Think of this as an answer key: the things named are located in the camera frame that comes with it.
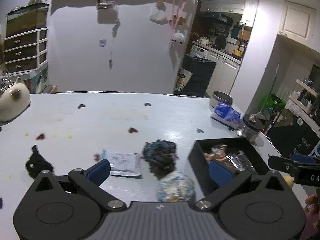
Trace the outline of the person's right hand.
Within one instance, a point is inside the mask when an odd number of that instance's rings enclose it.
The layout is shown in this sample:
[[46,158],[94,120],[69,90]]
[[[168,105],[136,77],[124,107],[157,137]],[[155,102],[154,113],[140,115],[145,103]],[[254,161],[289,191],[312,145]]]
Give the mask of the person's right hand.
[[306,198],[305,200],[305,203],[306,203],[306,209],[312,216],[319,214],[319,203],[318,203],[318,197],[316,194],[308,196],[308,198]]

